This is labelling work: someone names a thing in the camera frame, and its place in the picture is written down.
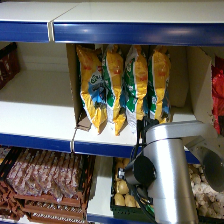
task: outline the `gray robot arm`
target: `gray robot arm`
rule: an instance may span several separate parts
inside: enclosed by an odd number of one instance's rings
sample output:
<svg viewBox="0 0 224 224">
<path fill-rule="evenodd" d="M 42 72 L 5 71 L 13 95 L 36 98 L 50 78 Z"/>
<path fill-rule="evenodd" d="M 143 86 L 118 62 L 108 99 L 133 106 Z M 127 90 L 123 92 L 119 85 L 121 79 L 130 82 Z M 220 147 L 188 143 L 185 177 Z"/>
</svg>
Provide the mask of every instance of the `gray robot arm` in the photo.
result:
<svg viewBox="0 0 224 224">
<path fill-rule="evenodd" d="M 147 192 L 153 198 L 157 223 L 198 223 L 183 145 L 183 138 L 190 136 L 196 138 L 186 147 L 202 164 L 208 183 L 216 191 L 224 190 L 224 138 L 212 125 L 199 121 L 156 125 L 147 131 L 141 155 L 153 163 L 156 171 Z M 132 185 L 139 184 L 135 178 L 138 166 L 134 169 L 134 163 L 125 174 Z"/>
</svg>

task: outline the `chip bag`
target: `chip bag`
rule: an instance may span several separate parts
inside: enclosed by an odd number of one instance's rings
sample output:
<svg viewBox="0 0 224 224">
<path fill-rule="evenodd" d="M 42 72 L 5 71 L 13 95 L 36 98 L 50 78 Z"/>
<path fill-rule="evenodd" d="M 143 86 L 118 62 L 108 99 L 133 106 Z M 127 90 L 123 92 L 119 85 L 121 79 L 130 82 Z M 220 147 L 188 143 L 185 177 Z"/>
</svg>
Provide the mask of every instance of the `chip bag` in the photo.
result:
<svg viewBox="0 0 224 224">
<path fill-rule="evenodd" d="M 107 119 L 105 87 L 102 80 L 101 49 L 91 50 L 76 46 L 80 62 L 80 96 L 90 122 L 100 132 L 100 125 Z"/>
<path fill-rule="evenodd" d="M 149 59 L 148 102 L 150 118 L 157 119 L 159 123 L 170 121 L 170 104 L 168 96 L 168 83 L 171 62 L 164 46 L 155 48 Z"/>
<path fill-rule="evenodd" d="M 124 60 L 118 45 L 108 45 L 103 56 L 103 79 L 106 86 L 107 118 L 115 130 L 119 132 L 126 120 L 125 104 L 122 102 L 122 76 Z"/>
<path fill-rule="evenodd" d="M 137 120 L 142 120 L 145 111 L 143 99 L 147 94 L 147 60 L 140 45 L 131 46 L 125 61 L 124 83 L 126 90 L 126 114 L 128 125 L 136 132 Z"/>
</svg>

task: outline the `packaged sausage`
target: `packaged sausage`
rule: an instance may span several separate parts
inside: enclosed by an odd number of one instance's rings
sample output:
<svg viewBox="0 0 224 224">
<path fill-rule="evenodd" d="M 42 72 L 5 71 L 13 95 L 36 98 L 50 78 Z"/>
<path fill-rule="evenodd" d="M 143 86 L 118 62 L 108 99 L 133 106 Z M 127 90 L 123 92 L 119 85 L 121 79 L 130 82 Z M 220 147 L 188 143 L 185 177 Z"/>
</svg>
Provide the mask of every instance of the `packaged sausage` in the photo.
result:
<svg viewBox="0 0 224 224">
<path fill-rule="evenodd" d="M 18 159 L 16 160 L 14 166 L 10 170 L 8 176 L 7 176 L 7 181 L 8 183 L 13 186 L 13 180 L 16 177 L 16 174 L 18 173 L 22 162 L 25 160 L 26 156 L 28 155 L 29 149 L 26 149 L 24 153 L 20 153 Z"/>
<path fill-rule="evenodd" d="M 77 192 L 77 188 L 79 186 L 79 176 L 81 173 L 82 165 L 83 165 L 83 157 L 81 155 L 76 155 L 72 171 L 71 182 L 68 185 L 68 188 L 73 195 Z"/>
<path fill-rule="evenodd" d="M 26 185 L 26 176 L 28 175 L 28 173 L 30 172 L 30 169 L 32 168 L 33 160 L 34 160 L 34 156 L 31 157 L 27 165 L 27 170 L 25 175 L 21 178 L 21 183 L 18 184 L 17 193 L 20 195 L 26 195 L 27 191 L 29 190 L 29 186 Z"/>
<path fill-rule="evenodd" d="M 60 174 L 58 176 L 58 184 L 59 184 L 62 194 L 64 194 L 64 195 L 66 194 L 65 189 L 64 189 L 65 188 L 65 177 L 68 172 L 69 161 L 70 161 L 70 154 L 67 153 L 65 156 L 64 163 L 60 169 Z"/>
<path fill-rule="evenodd" d="M 37 151 L 31 166 L 28 168 L 28 170 L 26 172 L 26 176 L 25 176 L 25 187 L 27 189 L 27 191 L 25 193 L 26 195 L 34 195 L 34 196 L 38 195 L 38 192 L 37 192 L 38 189 L 36 189 L 33 184 L 35 182 L 35 180 L 32 177 L 32 173 L 33 173 L 33 170 L 40 158 L 40 155 L 41 155 L 41 152 Z"/>
<path fill-rule="evenodd" d="M 143 100 L 147 94 L 148 68 L 146 56 L 140 45 L 131 46 L 125 61 L 124 83 L 126 90 L 126 114 L 128 125 L 133 133 L 137 120 L 142 120 Z"/>
<path fill-rule="evenodd" d="M 52 154 L 51 151 L 47 151 L 47 153 L 46 153 L 46 155 L 44 157 L 44 160 L 43 160 L 43 162 L 40 165 L 40 168 L 38 170 L 38 178 L 36 179 L 36 181 L 41 186 L 42 189 L 43 189 L 43 186 L 42 186 L 42 183 L 41 183 L 41 179 L 42 179 L 42 176 L 43 176 L 44 169 L 45 169 L 45 167 L 47 166 L 47 164 L 48 164 L 48 162 L 50 160 L 51 154 Z"/>
<path fill-rule="evenodd" d="M 58 157 L 54 158 L 53 164 L 51 166 L 51 170 L 49 172 L 49 175 L 47 177 L 47 181 L 46 181 L 46 189 L 44 191 L 45 194 L 47 194 L 47 192 L 51 189 L 51 185 L 54 182 L 54 175 L 55 175 L 55 171 L 57 169 L 57 165 L 58 165 Z"/>
<path fill-rule="evenodd" d="M 61 157 L 59 158 L 59 161 L 58 161 L 58 166 L 54 173 L 54 177 L 53 177 L 54 181 L 51 184 L 51 188 L 49 190 L 50 194 L 57 200 L 57 202 L 60 202 L 63 198 L 63 194 L 60 190 L 59 183 L 58 183 L 58 180 L 59 180 L 58 177 L 60 174 L 61 167 L 64 163 L 64 158 L 65 158 L 65 153 L 61 153 Z"/>
<path fill-rule="evenodd" d="M 90 122 L 100 132 L 107 119 L 105 87 L 102 80 L 101 49 L 91 50 L 76 46 L 80 63 L 80 96 Z"/>
<path fill-rule="evenodd" d="M 106 86 L 107 119 L 115 135 L 119 132 L 126 120 L 125 96 L 123 90 L 124 60 L 117 44 L 108 45 L 104 53 L 103 79 Z"/>
<path fill-rule="evenodd" d="M 71 179 L 72 179 L 74 160 L 75 160 L 75 156 L 74 156 L 74 153 L 72 153 L 70 157 L 69 165 L 68 165 L 68 171 L 65 177 L 64 195 L 67 198 L 71 198 L 73 196 L 73 193 L 69 189 L 69 184 L 71 183 Z"/>
<path fill-rule="evenodd" d="M 22 162 L 22 165 L 18 171 L 18 173 L 16 174 L 16 177 L 14 178 L 13 181 L 13 188 L 14 190 L 20 194 L 20 187 L 21 187 L 21 183 L 23 181 L 23 178 L 25 176 L 26 173 L 26 169 L 29 166 L 29 161 L 31 160 L 31 153 L 28 153 L 26 159 Z"/>
<path fill-rule="evenodd" d="M 40 187 L 40 184 L 39 184 L 39 176 L 38 176 L 38 172 L 39 172 L 39 169 L 40 169 L 40 166 L 45 158 L 45 155 L 47 154 L 47 151 L 42 151 L 41 155 L 40 155 L 40 158 L 33 170 L 33 173 L 32 173 L 32 181 L 29 182 L 29 185 L 30 185 L 30 188 L 31 189 L 36 189 L 37 192 L 38 192 L 38 195 L 41 195 L 42 193 L 42 189 Z"/>
<path fill-rule="evenodd" d="M 170 103 L 168 83 L 171 63 L 169 53 L 164 46 L 157 46 L 149 59 L 148 102 L 150 118 L 159 123 L 170 121 Z"/>
<path fill-rule="evenodd" d="M 50 172 L 51 165 L 52 165 L 52 163 L 54 161 L 54 158 L 55 158 L 55 152 L 52 152 L 51 155 L 50 155 L 49 160 L 46 163 L 46 166 L 44 167 L 44 170 L 42 171 L 41 174 L 39 174 L 39 175 L 41 175 L 40 176 L 41 177 L 40 178 L 40 186 L 41 186 L 41 188 L 42 188 L 43 191 L 46 191 L 46 188 L 47 188 L 46 187 L 47 177 L 48 177 L 48 174 Z"/>
</svg>

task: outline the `shelf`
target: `shelf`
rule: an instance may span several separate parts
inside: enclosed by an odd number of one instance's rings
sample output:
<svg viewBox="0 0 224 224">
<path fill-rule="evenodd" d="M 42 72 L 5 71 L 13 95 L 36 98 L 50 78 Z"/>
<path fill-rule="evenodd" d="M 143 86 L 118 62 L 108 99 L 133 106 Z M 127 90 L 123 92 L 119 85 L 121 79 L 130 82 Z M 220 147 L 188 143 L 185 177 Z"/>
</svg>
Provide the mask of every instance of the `shelf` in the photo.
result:
<svg viewBox="0 0 224 224">
<path fill-rule="evenodd" d="M 87 209 L 88 222 L 99 223 L 136 223 L 130 220 L 115 219 L 110 210 L 113 158 L 96 157 L 93 184 Z"/>
<path fill-rule="evenodd" d="M 74 106 L 68 73 L 22 71 L 0 91 L 0 144 L 70 152 Z"/>
<path fill-rule="evenodd" d="M 74 3 L 0 3 L 0 41 L 49 42 L 51 22 L 77 5 Z"/>
<path fill-rule="evenodd" d="M 171 110 L 173 122 L 196 120 L 189 107 L 175 108 Z M 127 123 L 119 136 L 115 136 L 107 123 L 100 135 L 93 126 L 89 132 L 77 129 L 74 138 L 74 150 L 76 153 L 114 156 L 129 158 L 133 146 L 136 144 L 136 135 L 131 133 Z M 195 157 L 186 152 L 187 160 L 190 163 L 195 162 Z"/>
<path fill-rule="evenodd" d="M 223 7 L 220 1 L 80 3 L 54 20 L 55 41 L 221 46 Z"/>
</svg>

